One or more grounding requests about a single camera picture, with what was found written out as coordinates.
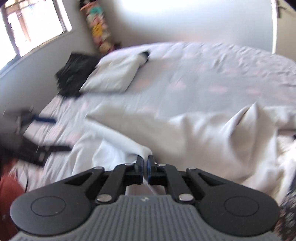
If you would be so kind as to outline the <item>white sweatshirt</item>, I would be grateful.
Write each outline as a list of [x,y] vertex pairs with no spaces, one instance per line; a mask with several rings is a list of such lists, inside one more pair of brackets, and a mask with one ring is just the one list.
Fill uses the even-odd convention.
[[112,170],[137,157],[184,171],[198,168],[262,191],[281,202],[295,168],[283,133],[295,130],[295,109],[254,103],[234,115],[186,113],[167,120],[101,105],[78,127],[68,156],[46,164],[48,185],[96,166]]

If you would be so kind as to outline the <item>red fuzzy pants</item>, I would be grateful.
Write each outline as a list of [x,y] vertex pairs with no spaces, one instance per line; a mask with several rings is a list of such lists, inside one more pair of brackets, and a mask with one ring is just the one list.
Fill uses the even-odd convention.
[[15,199],[24,194],[16,174],[11,174],[15,161],[2,165],[1,171],[1,240],[10,240],[18,233],[10,215],[10,208]]

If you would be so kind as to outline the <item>folded black garment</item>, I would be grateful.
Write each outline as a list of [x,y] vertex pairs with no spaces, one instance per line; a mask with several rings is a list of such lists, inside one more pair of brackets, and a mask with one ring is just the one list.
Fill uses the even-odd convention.
[[58,94],[65,98],[80,97],[82,85],[100,59],[101,57],[97,55],[72,52],[66,64],[55,74]]

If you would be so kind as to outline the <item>dark floral garment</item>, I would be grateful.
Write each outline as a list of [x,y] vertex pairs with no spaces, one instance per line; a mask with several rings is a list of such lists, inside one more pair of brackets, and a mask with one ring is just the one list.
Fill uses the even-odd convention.
[[295,190],[288,192],[280,206],[280,219],[276,224],[275,233],[281,240],[292,241],[296,236],[296,197]]

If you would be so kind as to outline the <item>folded grey garment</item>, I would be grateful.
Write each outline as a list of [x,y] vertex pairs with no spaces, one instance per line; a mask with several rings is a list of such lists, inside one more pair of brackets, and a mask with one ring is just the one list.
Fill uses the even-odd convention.
[[150,51],[144,51],[97,65],[80,88],[81,93],[125,92],[139,68],[149,60]]

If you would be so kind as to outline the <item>plush toy hanging organizer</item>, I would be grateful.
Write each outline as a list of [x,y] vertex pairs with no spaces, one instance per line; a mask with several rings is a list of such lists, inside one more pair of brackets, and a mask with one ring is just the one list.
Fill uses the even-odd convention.
[[104,16],[104,10],[99,2],[79,1],[79,8],[85,15],[93,42],[100,54],[106,55],[117,49],[120,44],[113,41],[112,34]]

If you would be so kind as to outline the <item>grey pink-dotted bed sheet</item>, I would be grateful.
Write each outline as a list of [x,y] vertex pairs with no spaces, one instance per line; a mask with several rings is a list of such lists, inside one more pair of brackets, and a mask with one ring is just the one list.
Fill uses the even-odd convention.
[[[101,105],[146,113],[167,120],[186,113],[234,115],[256,103],[262,108],[295,109],[295,63],[287,58],[248,47],[198,43],[143,45],[113,52],[104,61],[149,50],[149,61],[136,74],[126,92],[86,93],[79,98],[55,97],[43,114],[55,117],[55,125],[31,124],[25,135],[40,144],[67,143],[74,147],[78,127],[86,115]],[[294,131],[283,133],[283,153],[295,164]],[[52,154],[49,160],[68,156]],[[44,168],[19,162],[12,170],[27,190],[42,187]],[[295,168],[290,176],[293,179]]]

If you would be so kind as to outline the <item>cream bedroom door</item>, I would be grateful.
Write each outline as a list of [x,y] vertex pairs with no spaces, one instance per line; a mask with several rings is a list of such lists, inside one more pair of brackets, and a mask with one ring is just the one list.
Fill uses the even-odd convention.
[[295,61],[295,9],[288,1],[271,1],[273,54]]

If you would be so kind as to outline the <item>window with frame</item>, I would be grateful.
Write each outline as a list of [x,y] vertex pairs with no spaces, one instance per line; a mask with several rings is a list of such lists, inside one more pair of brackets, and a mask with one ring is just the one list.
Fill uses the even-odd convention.
[[62,1],[1,1],[1,72],[71,30]]

